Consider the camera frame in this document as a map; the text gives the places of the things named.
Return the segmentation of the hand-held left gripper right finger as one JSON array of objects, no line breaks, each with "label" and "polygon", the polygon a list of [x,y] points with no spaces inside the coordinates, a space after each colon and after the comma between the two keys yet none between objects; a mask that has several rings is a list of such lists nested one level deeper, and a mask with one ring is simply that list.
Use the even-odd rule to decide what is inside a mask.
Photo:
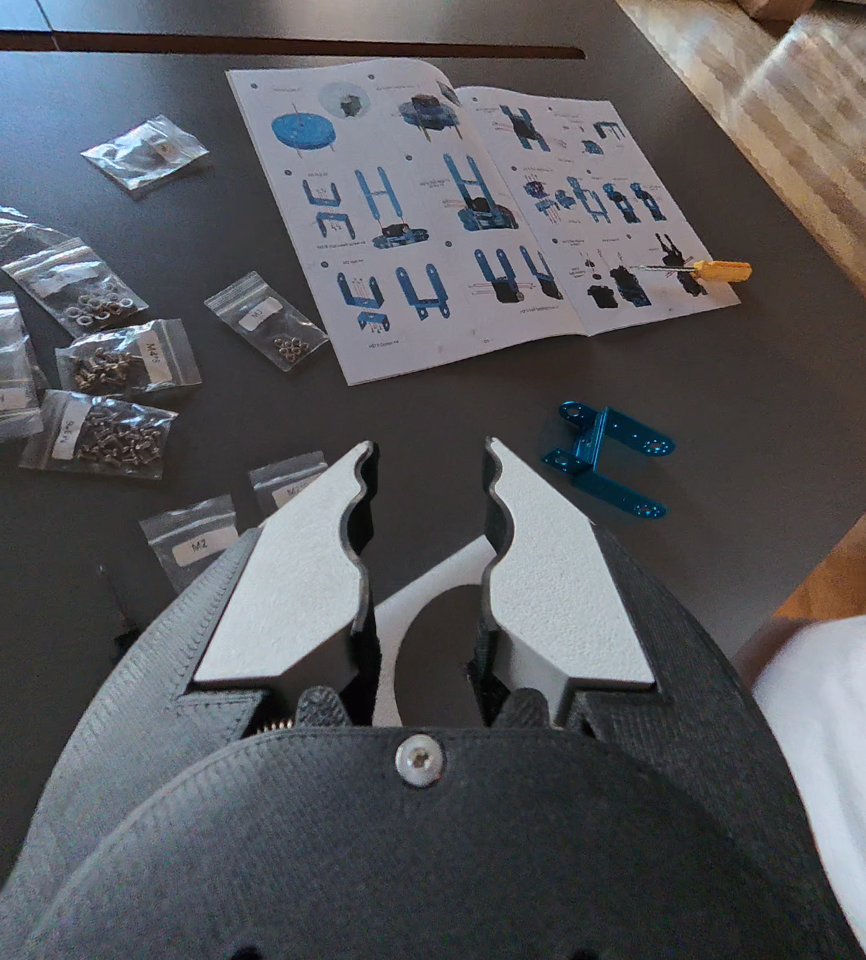
[{"label": "hand-held left gripper right finger", "polygon": [[594,524],[499,438],[485,440],[483,489],[495,555],[469,674],[485,724],[517,690],[540,693],[561,725],[579,691],[654,689]]}]

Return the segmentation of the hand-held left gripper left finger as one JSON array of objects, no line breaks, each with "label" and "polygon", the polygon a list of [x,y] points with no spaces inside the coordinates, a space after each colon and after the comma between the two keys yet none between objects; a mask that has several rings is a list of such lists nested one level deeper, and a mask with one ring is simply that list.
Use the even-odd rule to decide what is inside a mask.
[{"label": "hand-held left gripper left finger", "polygon": [[305,690],[329,687],[354,724],[371,725],[382,654],[362,553],[378,463],[378,446],[361,441],[264,522],[197,688],[268,690],[294,713]]}]

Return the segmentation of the yellow handled screwdriver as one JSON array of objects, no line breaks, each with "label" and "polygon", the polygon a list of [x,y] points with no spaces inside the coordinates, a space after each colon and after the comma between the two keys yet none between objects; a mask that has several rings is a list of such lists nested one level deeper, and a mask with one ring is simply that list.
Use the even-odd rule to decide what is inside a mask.
[{"label": "yellow handled screwdriver", "polygon": [[739,283],[751,278],[752,268],[749,263],[724,260],[699,260],[684,266],[648,265],[634,266],[631,270],[641,272],[670,272],[671,274],[689,275],[698,282]]}]

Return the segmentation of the person's right forearm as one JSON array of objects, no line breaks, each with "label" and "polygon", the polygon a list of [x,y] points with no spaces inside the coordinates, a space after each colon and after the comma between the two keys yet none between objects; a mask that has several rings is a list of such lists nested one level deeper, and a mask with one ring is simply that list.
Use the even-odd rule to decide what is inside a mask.
[{"label": "person's right forearm", "polygon": [[810,618],[774,616],[765,621],[731,657],[732,666],[743,684],[751,689],[757,677],[782,647],[801,629],[813,624]]}]

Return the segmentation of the dark grey desk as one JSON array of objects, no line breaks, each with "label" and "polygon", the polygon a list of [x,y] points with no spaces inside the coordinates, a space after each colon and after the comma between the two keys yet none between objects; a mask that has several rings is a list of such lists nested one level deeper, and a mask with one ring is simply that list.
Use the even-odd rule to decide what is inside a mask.
[{"label": "dark grey desk", "polygon": [[[161,481],[29,471],[20,445],[0,445],[0,889],[114,664],[117,609],[144,627],[175,595],[138,522],[231,494],[250,526],[255,467],[378,443],[366,557],[380,602],[481,533],[484,438],[533,465],[556,442],[559,402],[614,405],[678,445],[665,462],[609,460],[667,518],[625,517],[554,480],[726,653],[866,509],[866,299],[631,20],[609,2],[589,20],[565,41],[583,59],[414,54],[461,86],[613,102],[712,255],[751,261],[741,304],[354,387],[330,348],[282,373],[204,306],[258,270],[319,318],[225,71],[339,59],[0,52],[0,198],[184,319],[203,374]],[[134,195],[81,156],[159,114],[209,155]]]}]

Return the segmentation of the small labelled zip bag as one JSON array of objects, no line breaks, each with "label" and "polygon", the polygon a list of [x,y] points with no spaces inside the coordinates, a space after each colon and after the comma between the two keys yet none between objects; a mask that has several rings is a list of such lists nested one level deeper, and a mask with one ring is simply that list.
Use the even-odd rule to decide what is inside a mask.
[{"label": "small labelled zip bag", "polygon": [[139,525],[178,594],[240,536],[228,493],[163,511]]},{"label": "small labelled zip bag", "polygon": [[264,519],[277,512],[328,469],[321,450],[257,467],[248,479]]}]

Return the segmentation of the white foam packing piece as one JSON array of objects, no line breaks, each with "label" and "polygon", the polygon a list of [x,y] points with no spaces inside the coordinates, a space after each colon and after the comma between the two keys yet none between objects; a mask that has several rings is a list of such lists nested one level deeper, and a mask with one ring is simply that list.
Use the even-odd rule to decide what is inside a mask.
[{"label": "white foam packing piece", "polygon": [[484,570],[494,556],[495,550],[487,537],[480,535],[375,608],[381,668],[371,721],[373,726],[402,726],[394,694],[394,672],[402,641],[415,618],[429,603],[450,589],[469,585],[478,588]]}]

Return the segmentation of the zip bag of short screws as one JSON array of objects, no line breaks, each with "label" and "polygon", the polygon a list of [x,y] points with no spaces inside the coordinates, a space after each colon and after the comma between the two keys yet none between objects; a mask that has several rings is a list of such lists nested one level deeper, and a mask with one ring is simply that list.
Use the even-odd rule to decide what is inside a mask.
[{"label": "zip bag of short screws", "polygon": [[36,472],[162,478],[172,411],[125,399],[46,390],[43,430],[32,436],[19,467]]}]

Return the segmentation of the zip bag of small nuts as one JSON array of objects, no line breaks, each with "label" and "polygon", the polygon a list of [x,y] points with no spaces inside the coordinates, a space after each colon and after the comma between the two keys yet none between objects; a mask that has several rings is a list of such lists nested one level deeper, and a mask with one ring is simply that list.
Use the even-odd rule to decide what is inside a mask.
[{"label": "zip bag of small nuts", "polygon": [[211,295],[204,305],[283,372],[330,342],[255,270]]}]

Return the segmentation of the zip bag of thick screws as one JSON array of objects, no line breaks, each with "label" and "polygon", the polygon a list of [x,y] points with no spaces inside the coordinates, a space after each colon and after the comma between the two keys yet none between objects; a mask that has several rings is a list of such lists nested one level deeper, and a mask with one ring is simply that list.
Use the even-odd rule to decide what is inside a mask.
[{"label": "zip bag of thick screws", "polygon": [[62,390],[92,397],[134,399],[201,384],[182,319],[149,322],[92,334],[55,350]]}]

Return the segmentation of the zip bag of large nuts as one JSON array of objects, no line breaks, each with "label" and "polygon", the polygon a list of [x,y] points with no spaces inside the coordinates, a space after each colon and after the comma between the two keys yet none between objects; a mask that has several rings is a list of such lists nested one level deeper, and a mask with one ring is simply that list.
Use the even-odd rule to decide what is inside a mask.
[{"label": "zip bag of large nuts", "polygon": [[74,339],[127,326],[149,305],[79,237],[3,266]]}]

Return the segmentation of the person's white shirt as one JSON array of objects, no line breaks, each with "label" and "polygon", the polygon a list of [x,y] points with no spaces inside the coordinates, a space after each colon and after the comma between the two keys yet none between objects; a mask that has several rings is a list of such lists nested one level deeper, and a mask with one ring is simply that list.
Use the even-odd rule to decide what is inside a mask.
[{"label": "person's white shirt", "polygon": [[866,615],[797,626],[755,672],[752,695],[866,953]]}]

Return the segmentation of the assembly instruction booklet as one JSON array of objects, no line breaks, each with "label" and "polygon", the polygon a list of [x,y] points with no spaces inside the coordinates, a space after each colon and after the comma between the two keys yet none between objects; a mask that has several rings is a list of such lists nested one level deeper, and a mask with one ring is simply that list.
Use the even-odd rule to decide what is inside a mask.
[{"label": "assembly instruction booklet", "polygon": [[400,58],[227,78],[351,386],[739,304],[607,100]]}]

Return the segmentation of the clear bag with small part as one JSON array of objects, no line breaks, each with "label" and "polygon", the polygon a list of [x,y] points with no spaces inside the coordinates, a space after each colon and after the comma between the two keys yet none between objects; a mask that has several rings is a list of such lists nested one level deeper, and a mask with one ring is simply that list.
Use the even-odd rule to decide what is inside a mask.
[{"label": "clear bag with small part", "polygon": [[208,155],[209,150],[196,136],[164,114],[81,152],[131,195],[147,191]]}]

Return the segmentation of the blue metal bracket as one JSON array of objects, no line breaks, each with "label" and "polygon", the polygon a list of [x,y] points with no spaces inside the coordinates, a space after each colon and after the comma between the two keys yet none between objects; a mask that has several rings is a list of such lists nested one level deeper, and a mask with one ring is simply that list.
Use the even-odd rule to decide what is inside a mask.
[{"label": "blue metal bracket", "polygon": [[575,429],[571,448],[557,447],[541,458],[571,479],[573,487],[620,511],[645,520],[663,519],[667,508],[655,499],[618,483],[599,471],[604,440],[613,439],[649,458],[673,453],[676,443],[654,428],[611,407],[596,410],[577,401],[560,405],[559,416]]}]

